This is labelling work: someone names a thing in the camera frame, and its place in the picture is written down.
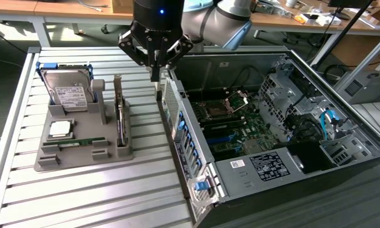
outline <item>white box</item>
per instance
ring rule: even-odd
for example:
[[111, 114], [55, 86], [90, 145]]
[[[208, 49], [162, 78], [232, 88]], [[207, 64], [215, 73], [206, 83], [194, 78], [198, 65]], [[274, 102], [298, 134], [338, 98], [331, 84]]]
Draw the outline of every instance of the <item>white box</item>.
[[331, 20], [334, 18], [334, 21], [332, 21], [332, 25], [340, 25], [342, 24], [342, 20], [332, 16], [332, 15], [320, 15], [316, 19], [316, 23], [320, 25], [320, 26], [324, 26], [327, 24], [330, 24]]

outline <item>floor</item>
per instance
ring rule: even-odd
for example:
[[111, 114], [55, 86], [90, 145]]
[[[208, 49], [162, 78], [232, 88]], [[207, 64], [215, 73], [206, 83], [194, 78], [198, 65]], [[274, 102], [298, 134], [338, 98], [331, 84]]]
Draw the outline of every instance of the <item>floor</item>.
[[[80, 24], [79, 28], [86, 32], [86, 35], [80, 36], [74, 34], [72, 24], [50, 23], [47, 24], [54, 47], [107, 47], [116, 46], [118, 35], [128, 30], [128, 26], [110, 25], [110, 34], [103, 34], [100, 31], [102, 25], [96, 24]], [[8, 21], [6, 24], [0, 23], [0, 34], [24, 51], [28, 47], [40, 46], [39, 39], [28, 22]], [[272, 45], [264, 40], [275, 42], [279, 45], [286, 45], [290, 49], [294, 49], [304, 59], [308, 59], [308, 53], [311, 56], [316, 53], [318, 49], [312, 50], [312, 46], [307, 43], [307, 39], [311, 34], [302, 34], [298, 39], [299, 44], [292, 45], [283, 42], [286, 34], [280, 32], [262, 32], [260, 39], [254, 38], [254, 31], [250, 32], [243, 45]], [[0, 59], [14, 62], [19, 65], [24, 64], [26, 54], [12, 47], [0, 38]], [[323, 64], [323, 67], [339, 63], [334, 56], [330, 56]], [[19, 76], [22, 68], [0, 62], [0, 136], [6, 125], [8, 110], [12, 103], [14, 93], [18, 86]]]

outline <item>hard drive label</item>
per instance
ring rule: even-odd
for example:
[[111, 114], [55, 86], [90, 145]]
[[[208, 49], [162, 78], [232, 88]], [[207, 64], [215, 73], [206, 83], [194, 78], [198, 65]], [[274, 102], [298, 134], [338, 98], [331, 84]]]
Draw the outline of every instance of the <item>hard drive label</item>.
[[56, 87], [55, 89], [64, 108], [88, 106], [83, 86]]
[[263, 181], [290, 175], [290, 171], [276, 152], [251, 157], [251, 162]]

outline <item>green circuit board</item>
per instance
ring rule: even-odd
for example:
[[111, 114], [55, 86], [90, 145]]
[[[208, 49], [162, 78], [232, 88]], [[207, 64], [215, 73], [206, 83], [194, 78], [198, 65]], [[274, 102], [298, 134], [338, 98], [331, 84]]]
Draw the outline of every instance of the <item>green circuit board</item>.
[[[232, 110], [246, 104], [240, 96], [232, 96], [228, 101]], [[248, 102], [232, 113], [226, 106], [228, 101], [223, 99], [191, 103], [216, 161], [268, 151], [279, 143], [254, 104]]]

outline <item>gray holder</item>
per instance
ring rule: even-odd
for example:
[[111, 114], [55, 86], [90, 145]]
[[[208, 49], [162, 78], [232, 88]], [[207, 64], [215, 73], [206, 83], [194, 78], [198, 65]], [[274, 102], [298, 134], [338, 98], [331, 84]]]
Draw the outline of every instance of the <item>gray holder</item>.
[[[62, 105], [48, 105], [50, 112], [47, 114], [40, 148], [38, 150], [36, 171], [59, 170], [134, 159], [130, 103], [126, 101], [124, 108], [127, 146], [119, 147], [116, 143], [118, 124], [115, 102], [104, 102], [104, 80], [92, 80], [92, 89], [98, 95], [98, 103], [88, 104], [88, 111], [66, 112]], [[74, 123], [72, 137], [62, 138], [62, 141], [103, 137], [106, 139], [94, 140], [91, 145], [78, 147], [63, 147], [62, 144], [43, 145], [44, 143], [58, 142], [55, 139], [48, 140], [48, 135], [52, 122], [62, 120], [72, 120]]]

